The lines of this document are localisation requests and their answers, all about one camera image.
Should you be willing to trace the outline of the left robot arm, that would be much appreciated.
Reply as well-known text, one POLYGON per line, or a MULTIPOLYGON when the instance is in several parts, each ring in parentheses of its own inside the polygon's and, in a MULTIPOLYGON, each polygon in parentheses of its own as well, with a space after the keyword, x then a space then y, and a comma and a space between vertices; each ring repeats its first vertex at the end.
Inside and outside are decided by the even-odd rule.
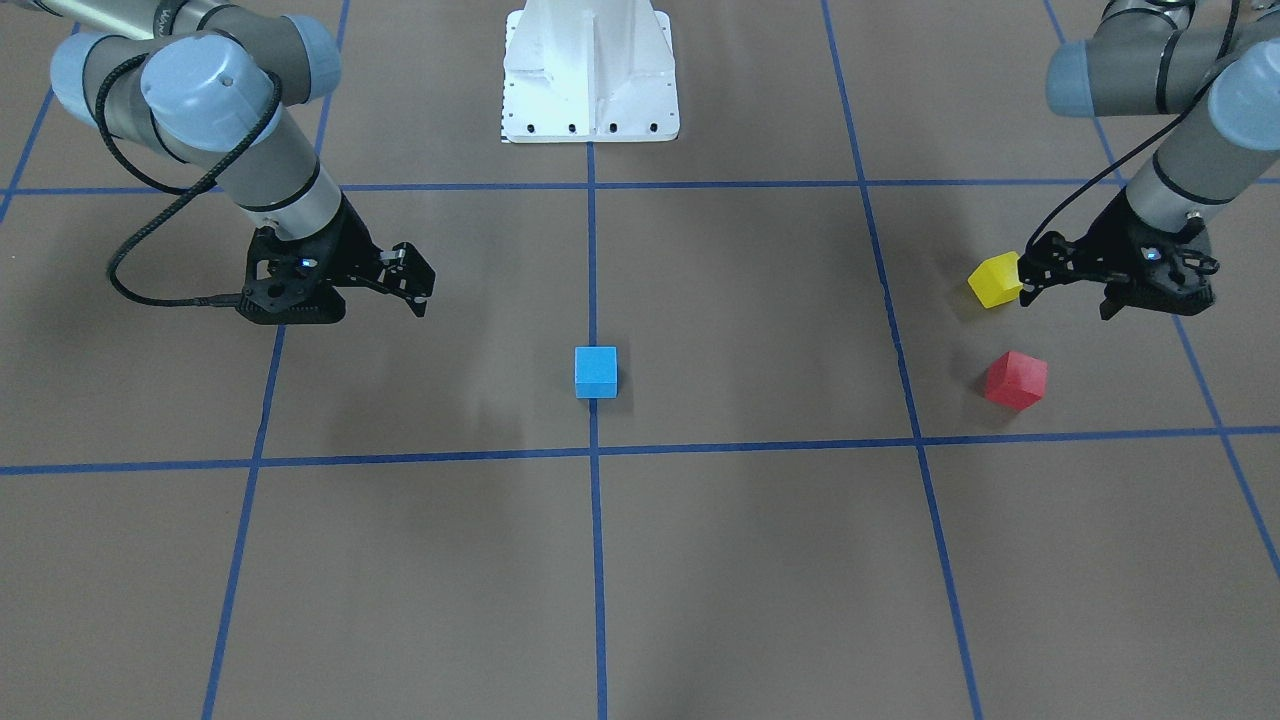
POLYGON ((1021 306, 1076 282, 1103 286, 1106 320, 1215 304, 1208 225, 1277 161, 1277 9, 1202 29, 1194 14, 1193 1, 1110 1, 1089 38, 1053 54, 1044 96, 1055 114, 1170 122, 1083 236, 1037 228, 1018 260, 1021 306))

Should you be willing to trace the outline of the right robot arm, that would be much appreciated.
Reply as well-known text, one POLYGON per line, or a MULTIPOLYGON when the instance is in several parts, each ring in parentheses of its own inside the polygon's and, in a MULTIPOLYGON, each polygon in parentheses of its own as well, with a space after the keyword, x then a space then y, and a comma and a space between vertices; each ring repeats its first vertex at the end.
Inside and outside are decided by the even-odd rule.
POLYGON ((340 50, 308 15, 229 1, 23 1, 79 22, 50 61, 52 92, 115 161, 172 202, 114 252, 106 275, 133 304, 230 307, 260 325, 332 324, 342 290, 397 297, 422 316, 436 274, 408 242, 379 249, 293 106, 330 96, 340 50), (155 299, 125 286, 131 251, 196 197, 220 190, 253 223, 242 288, 155 299))

